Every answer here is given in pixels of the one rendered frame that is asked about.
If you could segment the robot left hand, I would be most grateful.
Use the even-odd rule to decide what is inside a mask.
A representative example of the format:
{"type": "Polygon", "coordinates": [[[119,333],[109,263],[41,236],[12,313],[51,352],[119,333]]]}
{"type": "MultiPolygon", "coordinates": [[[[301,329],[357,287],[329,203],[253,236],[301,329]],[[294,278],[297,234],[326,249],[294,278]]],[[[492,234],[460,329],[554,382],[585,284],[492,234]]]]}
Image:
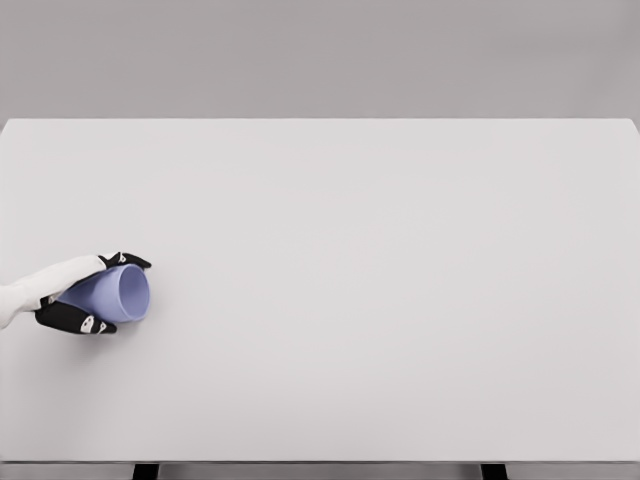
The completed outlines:
{"type": "Polygon", "coordinates": [[[26,292],[23,310],[33,312],[41,326],[64,333],[114,334],[117,332],[115,324],[78,307],[62,303],[58,298],[75,284],[121,265],[136,265],[142,270],[152,267],[148,260],[122,251],[65,260],[17,281],[26,292]]]}

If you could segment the light blue cup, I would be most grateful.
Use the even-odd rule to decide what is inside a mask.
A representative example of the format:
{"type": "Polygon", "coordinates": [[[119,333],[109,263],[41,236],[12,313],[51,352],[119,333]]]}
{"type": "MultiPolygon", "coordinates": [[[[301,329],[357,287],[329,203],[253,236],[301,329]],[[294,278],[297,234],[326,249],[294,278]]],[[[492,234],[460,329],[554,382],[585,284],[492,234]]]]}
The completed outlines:
{"type": "Polygon", "coordinates": [[[76,283],[58,300],[108,322],[135,322],[147,315],[150,287],[141,267],[122,265],[76,283]]]}

